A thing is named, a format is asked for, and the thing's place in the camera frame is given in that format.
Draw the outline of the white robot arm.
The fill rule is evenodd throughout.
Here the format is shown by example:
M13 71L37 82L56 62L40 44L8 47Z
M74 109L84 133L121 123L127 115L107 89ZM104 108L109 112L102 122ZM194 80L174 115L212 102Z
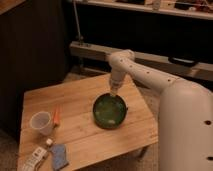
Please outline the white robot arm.
M135 53L110 54L110 89L126 75L160 94L159 171L213 171L213 92L204 86L135 62Z

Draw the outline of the tan gripper finger tip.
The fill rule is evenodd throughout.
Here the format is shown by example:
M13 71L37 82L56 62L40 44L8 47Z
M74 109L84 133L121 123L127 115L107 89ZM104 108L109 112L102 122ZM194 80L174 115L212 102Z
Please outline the tan gripper finger tip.
M115 97L118 93L118 89L111 88L110 89L110 96Z

